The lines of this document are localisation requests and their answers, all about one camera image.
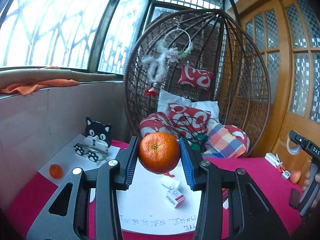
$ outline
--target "metal screw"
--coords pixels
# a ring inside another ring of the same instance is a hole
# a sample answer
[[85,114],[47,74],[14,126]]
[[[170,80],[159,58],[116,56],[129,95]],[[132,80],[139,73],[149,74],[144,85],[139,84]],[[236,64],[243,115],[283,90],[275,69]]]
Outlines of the metal screw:
[[201,162],[201,165],[205,166],[205,167],[210,166],[210,164],[211,164],[211,162],[209,162],[209,161],[202,161]]
[[80,174],[80,173],[81,173],[81,168],[74,168],[74,169],[72,170],[72,173],[73,173],[74,175]]
[[246,174],[246,171],[245,171],[245,169],[243,169],[243,168],[237,169],[237,172],[238,172],[240,175]]
[[110,160],[108,162],[109,166],[116,166],[118,164],[118,161],[117,160]]

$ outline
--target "eyeglasses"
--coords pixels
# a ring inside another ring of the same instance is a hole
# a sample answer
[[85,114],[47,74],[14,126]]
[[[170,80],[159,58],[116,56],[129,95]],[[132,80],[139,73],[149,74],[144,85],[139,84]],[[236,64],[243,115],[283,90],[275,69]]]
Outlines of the eyeglasses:
[[77,143],[76,145],[74,145],[73,147],[75,149],[75,152],[81,156],[83,155],[87,155],[88,159],[90,161],[93,162],[98,162],[98,161],[103,161],[106,160],[106,158],[108,157],[108,150],[106,152],[93,147],[91,145],[87,145],[87,144],[81,144],[81,143]]

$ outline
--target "orange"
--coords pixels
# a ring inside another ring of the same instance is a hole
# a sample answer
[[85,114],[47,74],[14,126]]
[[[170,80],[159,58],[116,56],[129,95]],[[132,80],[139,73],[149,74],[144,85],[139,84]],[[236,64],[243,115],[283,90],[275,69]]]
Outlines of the orange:
[[58,164],[53,164],[49,168],[50,176],[54,179],[60,179],[63,176],[62,168]]
[[140,143],[139,161],[148,171],[156,174],[172,171],[179,159],[179,143],[167,133],[150,133]]

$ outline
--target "wicker chair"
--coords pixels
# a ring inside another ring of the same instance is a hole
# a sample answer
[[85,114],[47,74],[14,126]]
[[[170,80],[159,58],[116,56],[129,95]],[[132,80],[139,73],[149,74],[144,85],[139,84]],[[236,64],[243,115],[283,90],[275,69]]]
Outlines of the wicker chair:
[[[261,139],[270,110],[270,83],[260,52],[250,37],[220,9],[184,10],[159,18],[139,38],[126,64],[124,74],[125,109],[132,132],[141,137],[140,121],[156,112],[158,98],[145,96],[151,87],[144,56],[158,57],[157,41],[171,30],[189,33],[193,50],[179,63],[166,62],[166,74],[155,86],[191,101],[218,101],[220,122],[236,125],[250,138],[249,156]],[[173,33],[166,39],[169,48],[185,50],[188,36]],[[181,64],[214,73],[210,90],[179,85]]]

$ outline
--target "pink table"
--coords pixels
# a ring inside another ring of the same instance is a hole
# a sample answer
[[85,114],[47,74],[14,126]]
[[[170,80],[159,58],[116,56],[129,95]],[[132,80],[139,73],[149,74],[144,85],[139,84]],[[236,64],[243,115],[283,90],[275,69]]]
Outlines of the pink table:
[[[127,143],[113,140],[113,146],[124,149]],[[281,174],[272,167],[264,158],[243,159],[217,159],[207,158],[219,168],[234,171],[244,168],[254,179],[270,203],[277,211],[289,233],[292,233],[300,224],[297,210],[289,206],[291,189],[300,190],[297,185],[292,185],[284,180]],[[9,222],[24,238],[37,215],[49,200],[57,186],[43,177],[40,173],[21,190],[6,211]],[[228,236],[228,210],[223,209],[222,238]],[[89,237],[94,238],[94,202],[89,210]],[[154,236],[131,232],[123,232],[124,240],[192,240],[193,233],[172,236]]]

